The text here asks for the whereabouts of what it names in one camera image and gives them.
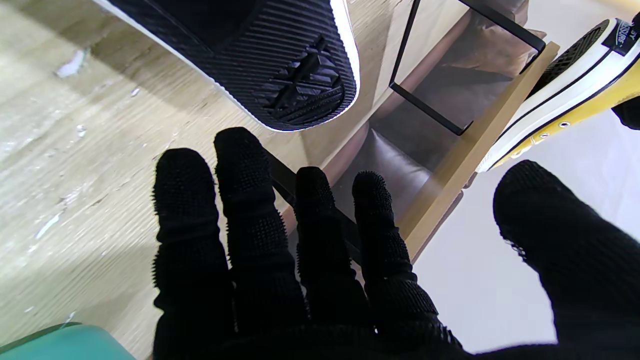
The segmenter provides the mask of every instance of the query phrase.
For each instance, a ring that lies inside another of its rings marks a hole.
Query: hand
[[[243,128],[220,132],[214,146],[232,268],[218,240],[209,167],[195,151],[166,151],[154,185],[160,225],[155,305],[164,311],[154,359],[264,357],[265,352],[268,357],[377,358],[416,349],[463,354],[416,283],[379,175],[359,174],[353,185],[365,296],[326,177],[318,168],[298,171],[294,210],[305,303],[273,205],[264,149]]]
[[[156,360],[471,357],[440,323],[431,299],[416,283],[379,175],[358,174],[353,185],[363,291],[350,267],[324,174],[318,168],[298,171],[294,210],[303,297],[273,205],[264,149],[242,128],[220,132],[214,146],[230,270],[218,239],[214,182],[204,159],[195,151],[174,149],[157,164],[160,246],[154,279],[160,294],[155,305],[164,314],[156,329]],[[503,237],[540,275],[558,344],[475,357],[637,358],[638,242],[531,161],[504,176],[495,192],[494,215]]]

